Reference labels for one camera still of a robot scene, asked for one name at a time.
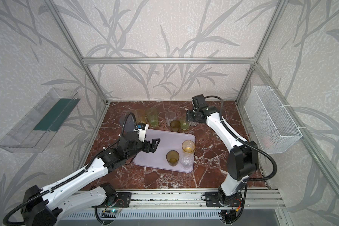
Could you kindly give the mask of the small yellow cup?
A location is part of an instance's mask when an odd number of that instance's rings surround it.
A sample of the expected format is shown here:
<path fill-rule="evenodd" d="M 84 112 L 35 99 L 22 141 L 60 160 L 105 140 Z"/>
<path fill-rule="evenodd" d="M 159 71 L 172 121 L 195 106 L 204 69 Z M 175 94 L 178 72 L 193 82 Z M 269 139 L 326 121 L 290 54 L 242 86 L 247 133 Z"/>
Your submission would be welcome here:
<path fill-rule="evenodd" d="M 182 143 L 182 149 L 184 153 L 193 154 L 195 152 L 195 142 L 192 140 L 185 140 Z"/>

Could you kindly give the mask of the small clear faceted glass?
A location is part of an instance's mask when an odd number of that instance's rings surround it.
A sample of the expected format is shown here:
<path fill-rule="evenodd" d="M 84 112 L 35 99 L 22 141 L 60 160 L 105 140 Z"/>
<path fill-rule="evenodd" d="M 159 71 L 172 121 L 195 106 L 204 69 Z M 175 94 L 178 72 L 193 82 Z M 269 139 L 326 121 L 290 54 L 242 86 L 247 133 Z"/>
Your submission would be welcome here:
<path fill-rule="evenodd" d="M 183 153 L 180 158 L 180 163 L 183 168 L 189 169 L 193 167 L 194 164 L 194 156 L 192 153 Z"/>

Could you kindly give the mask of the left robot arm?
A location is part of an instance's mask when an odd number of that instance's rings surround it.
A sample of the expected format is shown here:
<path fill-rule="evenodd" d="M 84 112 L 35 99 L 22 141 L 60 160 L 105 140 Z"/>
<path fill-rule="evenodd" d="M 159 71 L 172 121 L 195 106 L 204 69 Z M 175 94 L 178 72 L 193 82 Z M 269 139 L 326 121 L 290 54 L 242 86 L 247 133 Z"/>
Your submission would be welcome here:
<path fill-rule="evenodd" d="M 104 147 L 76 172 L 42 188 L 29 188 L 23 202 L 3 218 L 3 225 L 53 226 L 61 218 L 87 207 L 116 204 L 119 198 L 109 183 L 85 193 L 77 194 L 77 191 L 125 165 L 129 158 L 140 152 L 155 153 L 161 139 L 146 140 L 148 127 L 147 124 L 136 123 L 134 130 L 122 131 L 112 145 Z"/>

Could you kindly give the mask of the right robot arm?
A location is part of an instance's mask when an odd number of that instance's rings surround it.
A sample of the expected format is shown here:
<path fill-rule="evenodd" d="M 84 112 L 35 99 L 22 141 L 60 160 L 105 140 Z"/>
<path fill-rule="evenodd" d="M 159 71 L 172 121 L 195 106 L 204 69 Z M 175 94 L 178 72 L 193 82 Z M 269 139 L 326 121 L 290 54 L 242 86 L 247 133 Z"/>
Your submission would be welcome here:
<path fill-rule="evenodd" d="M 218 201 L 229 206 L 236 195 L 247 187 L 249 181 L 266 181 L 273 178 L 278 170 L 276 161 L 260 150 L 253 141 L 249 142 L 239 135 L 222 114 L 224 100 L 218 96 L 197 95 L 192 98 L 193 109 L 186 112 L 189 122 L 204 123 L 221 139 L 228 149 L 228 175 L 218 189 Z M 272 172 L 262 178 L 251 178 L 259 168 L 259 154 L 272 164 Z"/>

